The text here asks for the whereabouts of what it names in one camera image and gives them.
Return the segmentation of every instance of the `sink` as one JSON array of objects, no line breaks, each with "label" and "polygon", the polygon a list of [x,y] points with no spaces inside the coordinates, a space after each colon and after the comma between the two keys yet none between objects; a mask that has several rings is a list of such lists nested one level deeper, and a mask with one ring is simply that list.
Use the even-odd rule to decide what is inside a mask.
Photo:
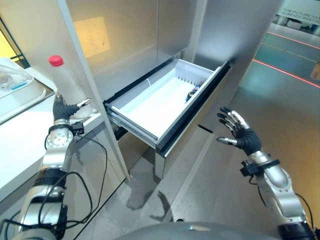
[{"label": "sink", "polygon": [[0,57],[0,65],[28,75],[23,79],[21,75],[10,74],[10,79],[18,84],[11,85],[5,91],[0,89],[0,124],[53,94],[52,89],[44,86],[10,58]]}]

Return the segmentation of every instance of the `wire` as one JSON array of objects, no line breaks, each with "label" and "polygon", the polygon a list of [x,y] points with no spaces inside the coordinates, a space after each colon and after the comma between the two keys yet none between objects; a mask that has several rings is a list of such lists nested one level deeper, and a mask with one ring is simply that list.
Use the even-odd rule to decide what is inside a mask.
[{"label": "wire", "polygon": [[307,200],[303,196],[301,196],[299,193],[295,192],[295,195],[297,195],[298,197],[300,197],[304,201],[304,203],[305,203],[305,205],[308,208],[309,213],[310,213],[311,227],[314,228],[315,227],[315,225],[314,225],[314,217],[312,215],[311,208],[310,208],[309,204],[307,203]]},{"label": "wire", "polygon": [[84,188],[85,188],[85,191],[86,191],[86,193],[87,193],[87,195],[88,195],[89,201],[90,201],[90,212],[89,212],[89,214],[88,214],[87,216],[85,216],[85,217],[84,217],[82,220],[80,220],[80,221],[76,221],[76,220],[73,220],[73,221],[75,221],[75,222],[77,222],[77,223],[85,223],[85,222],[88,220],[88,218],[90,217],[90,214],[91,214],[92,208],[93,208],[93,203],[92,203],[92,198],[91,198],[90,192],[89,192],[89,190],[88,190],[88,187],[87,187],[87,185],[86,185],[83,177],[82,177],[79,173],[77,173],[76,171],[71,171],[71,172],[66,173],[66,174],[63,175],[62,177],[60,177],[60,178],[58,179],[58,181],[56,181],[56,183],[51,187],[50,191],[48,192],[48,194],[47,194],[47,195],[45,196],[45,198],[43,199],[43,201],[42,201],[42,203],[41,203],[41,206],[40,206],[40,208],[39,208],[39,213],[38,213],[38,225],[39,225],[40,227],[43,227],[43,228],[44,228],[43,224],[41,223],[41,212],[42,212],[42,210],[43,210],[43,208],[44,208],[44,205],[45,205],[46,201],[48,200],[50,194],[53,192],[53,190],[55,189],[55,187],[56,187],[63,179],[67,178],[67,176],[69,176],[69,175],[71,175],[71,174],[75,174],[75,175],[77,175],[77,176],[80,178],[80,180],[81,180],[81,182],[82,182],[82,184],[83,184],[83,186],[84,186]]},{"label": "wire", "polygon": [[[13,216],[10,218],[10,220],[12,221],[19,213],[20,213],[20,210],[17,211],[15,214],[13,214]],[[9,229],[9,224],[7,224],[7,225],[5,226],[5,230],[4,230],[4,240],[8,240],[8,229]]]},{"label": "wire", "polygon": [[[46,148],[46,142],[47,142],[48,136],[49,136],[49,134],[45,137],[45,141],[44,141],[44,148],[45,148],[45,149],[47,149],[47,148]],[[93,209],[92,198],[91,198],[90,192],[89,192],[89,190],[88,190],[88,187],[87,187],[87,185],[86,185],[83,177],[82,177],[79,173],[77,173],[77,172],[75,172],[75,171],[68,172],[68,173],[66,173],[65,175],[63,175],[62,177],[60,177],[60,178],[57,180],[57,182],[51,187],[50,191],[48,192],[48,194],[45,196],[45,198],[43,199],[43,201],[42,201],[42,203],[41,203],[41,206],[40,206],[40,209],[39,209],[39,213],[38,213],[38,225],[39,225],[40,227],[42,227],[42,228],[49,229],[47,226],[44,226],[44,225],[41,223],[41,213],[42,213],[42,210],[43,210],[43,208],[44,208],[45,203],[47,202],[50,194],[53,192],[53,190],[55,189],[55,187],[57,187],[58,184],[59,184],[63,179],[66,179],[67,176],[69,176],[69,175],[75,174],[75,175],[77,175],[77,176],[80,178],[80,180],[81,180],[81,182],[82,182],[82,184],[83,184],[83,186],[84,186],[84,188],[85,188],[85,191],[86,191],[86,193],[87,193],[87,195],[88,195],[89,201],[90,201],[90,211],[89,211],[89,213],[87,214],[87,216],[85,216],[85,217],[84,217],[82,220],[80,220],[80,221],[78,221],[78,220],[68,220],[68,221],[65,222],[65,224],[69,224],[69,223],[74,223],[74,224],[71,224],[71,225],[69,225],[69,226],[62,227],[62,228],[55,228],[55,227],[57,227],[58,225],[63,224],[63,223],[59,223],[59,224],[57,223],[57,224],[51,225],[49,230],[53,230],[53,231],[55,231],[55,232],[65,231],[65,230],[70,229],[70,228],[73,228],[73,227],[75,227],[75,226],[77,226],[77,225],[79,225],[79,224],[84,224],[84,223],[86,223],[86,222],[88,221],[88,219],[92,216],[92,214],[99,208],[99,205],[100,205],[100,202],[101,202],[101,197],[102,197],[102,192],[103,192],[103,188],[104,188],[104,184],[105,184],[105,178],[106,178],[106,174],[107,174],[108,151],[107,151],[107,149],[106,149],[101,143],[99,143],[98,141],[95,141],[95,140],[93,140],[93,139],[90,139],[90,138],[87,138],[87,137],[84,137],[84,136],[80,136],[80,135],[78,135],[78,137],[80,137],[81,139],[86,139],[86,140],[88,140],[88,141],[92,141],[92,142],[98,144],[98,145],[104,150],[104,152],[105,152],[105,168],[104,168],[104,173],[103,173],[103,177],[102,177],[101,189],[100,189],[100,194],[99,194],[97,206]],[[1,235],[1,232],[2,232],[2,230],[3,230],[3,226],[4,226],[5,223],[7,223],[7,227],[9,226],[9,224],[13,224],[13,225],[18,225],[18,226],[25,227],[25,228],[29,228],[29,229],[33,228],[33,226],[31,226],[31,225],[26,225],[26,224],[22,224],[22,223],[20,223],[20,222],[13,221],[12,219],[13,219],[16,215],[18,215],[18,214],[19,214],[19,212],[15,213],[15,214],[11,217],[10,220],[9,220],[9,219],[4,219],[4,220],[1,221],[1,224],[0,224],[0,235]]]},{"label": "wire", "polygon": [[98,144],[104,150],[104,153],[105,153],[105,168],[104,168],[104,173],[103,173],[103,177],[102,177],[102,183],[101,183],[101,189],[100,189],[98,204],[97,204],[96,208],[93,210],[93,211],[96,211],[98,209],[98,207],[99,207],[101,196],[102,196],[102,191],[104,189],[105,178],[106,178],[106,174],[107,174],[107,165],[108,165],[108,152],[107,152],[107,149],[100,142],[98,142],[96,140],[93,140],[91,138],[87,138],[85,136],[80,136],[80,135],[77,135],[77,136],[80,137],[81,139],[86,139],[88,141],[92,141],[92,142]]},{"label": "wire", "polygon": [[47,150],[47,146],[46,146],[46,142],[47,142],[47,139],[48,139],[48,136],[49,136],[50,133],[48,133],[48,135],[45,137],[44,139],[44,148],[45,150]]},{"label": "wire", "polygon": [[26,224],[22,224],[22,223],[17,222],[17,221],[13,221],[13,220],[10,220],[10,219],[3,219],[1,221],[1,224],[0,224],[0,236],[1,236],[2,229],[4,228],[4,224],[5,223],[7,223],[8,225],[9,224],[18,225],[18,226],[21,226],[21,227],[24,227],[24,228],[28,228],[28,229],[32,229],[33,228],[32,226],[29,226],[29,225],[26,225]]},{"label": "wire", "polygon": [[261,201],[262,201],[263,205],[266,207],[267,205],[266,205],[266,202],[265,202],[265,200],[263,199],[263,197],[262,197],[262,195],[261,195],[260,187],[259,187],[259,186],[257,186],[257,188],[258,188],[258,192],[259,192],[260,199],[261,199]]},{"label": "wire", "polygon": [[62,228],[57,228],[55,229],[55,231],[65,231],[67,229],[70,229],[70,228],[73,228],[75,226],[77,226],[78,224],[84,224],[90,217],[91,215],[98,209],[99,205],[100,205],[100,202],[101,202],[101,197],[102,197],[102,191],[104,189],[104,184],[105,184],[105,178],[106,178],[106,174],[107,174],[107,166],[108,166],[108,151],[107,149],[101,144],[99,143],[98,141],[96,140],[93,140],[91,138],[88,138],[88,137],[85,137],[85,136],[80,136],[80,135],[77,135],[78,137],[80,137],[81,139],[85,139],[85,140],[88,140],[88,141],[92,141],[96,144],[98,144],[103,150],[104,150],[104,153],[105,153],[105,168],[104,168],[104,173],[103,173],[103,177],[102,177],[102,183],[101,183],[101,189],[100,189],[100,194],[99,194],[99,198],[98,198],[98,203],[96,205],[96,207],[94,208],[94,210],[92,210],[84,219],[85,221],[76,221],[76,220],[68,220],[66,221],[66,224],[68,223],[74,223],[72,225],[69,225],[69,226],[66,226],[66,227],[62,227]]},{"label": "wire", "polygon": [[255,182],[251,182],[253,178],[254,178],[254,176],[251,176],[251,177],[250,177],[250,179],[249,179],[249,183],[250,183],[251,185],[258,185],[258,184],[257,184],[257,183],[255,183]]}]

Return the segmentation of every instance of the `drawer front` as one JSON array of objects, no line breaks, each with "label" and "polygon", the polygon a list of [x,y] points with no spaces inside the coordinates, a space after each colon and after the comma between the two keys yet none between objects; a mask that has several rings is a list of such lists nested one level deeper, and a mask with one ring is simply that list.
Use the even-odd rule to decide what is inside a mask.
[{"label": "drawer front", "polygon": [[[212,71],[175,59],[145,80],[139,79],[132,89],[105,101],[104,106],[112,122],[164,157],[229,69],[229,62]],[[195,86],[199,89],[186,101]]]}]

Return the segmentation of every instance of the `clear plastic container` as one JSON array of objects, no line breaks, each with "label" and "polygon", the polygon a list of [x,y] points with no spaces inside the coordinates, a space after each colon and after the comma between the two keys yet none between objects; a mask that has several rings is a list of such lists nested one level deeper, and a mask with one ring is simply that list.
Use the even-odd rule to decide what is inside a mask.
[{"label": "clear plastic container", "polygon": [[[54,67],[53,81],[67,104],[78,104],[87,98],[83,88],[77,82],[77,76],[64,64],[60,56],[50,56],[48,61]],[[76,119],[83,119],[91,113],[92,108],[89,104],[78,110],[74,114],[74,117]]]}]

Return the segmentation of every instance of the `robotic hand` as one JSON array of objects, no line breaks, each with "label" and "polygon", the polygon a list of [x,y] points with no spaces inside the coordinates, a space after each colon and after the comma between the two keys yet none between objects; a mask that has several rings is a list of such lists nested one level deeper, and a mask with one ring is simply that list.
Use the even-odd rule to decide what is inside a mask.
[{"label": "robotic hand", "polygon": [[218,137],[217,141],[244,150],[249,161],[243,161],[242,175],[255,176],[266,207],[270,210],[283,240],[316,239],[306,220],[303,207],[292,189],[289,174],[283,170],[279,160],[271,160],[262,151],[262,145],[255,131],[236,111],[221,107],[219,121],[235,137]]},{"label": "robotic hand", "polygon": [[37,178],[28,191],[20,212],[21,226],[14,240],[56,240],[65,234],[68,207],[63,204],[66,177],[69,172],[74,147],[74,135],[83,134],[81,122],[70,124],[70,117],[88,105],[90,98],[65,105],[57,93],[53,104],[53,126],[45,138],[46,153]]}]

